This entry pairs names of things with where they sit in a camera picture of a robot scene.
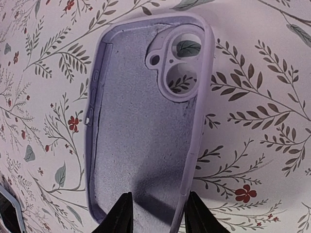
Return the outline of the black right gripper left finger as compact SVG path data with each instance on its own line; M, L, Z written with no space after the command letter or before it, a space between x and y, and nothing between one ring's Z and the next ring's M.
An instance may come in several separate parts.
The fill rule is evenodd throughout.
M123 193L105 219L92 233L132 233L133 197L132 193Z

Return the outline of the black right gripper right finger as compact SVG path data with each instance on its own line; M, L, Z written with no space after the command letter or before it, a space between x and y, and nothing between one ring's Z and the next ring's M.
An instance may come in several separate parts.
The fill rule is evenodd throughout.
M185 208L185 228L187 233L227 233L194 191L190 191Z

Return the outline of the black phone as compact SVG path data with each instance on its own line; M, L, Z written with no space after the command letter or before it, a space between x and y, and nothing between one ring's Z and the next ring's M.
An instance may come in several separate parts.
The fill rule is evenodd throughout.
M0 186L0 226L6 233L25 233L21 206L18 200Z

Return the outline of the lilac silicone phone case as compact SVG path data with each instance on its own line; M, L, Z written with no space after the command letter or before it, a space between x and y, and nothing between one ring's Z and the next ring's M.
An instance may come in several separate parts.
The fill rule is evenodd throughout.
M123 21L100 36L85 115L86 196L95 221L131 193L134 232L178 232L213 54L211 27L186 12Z

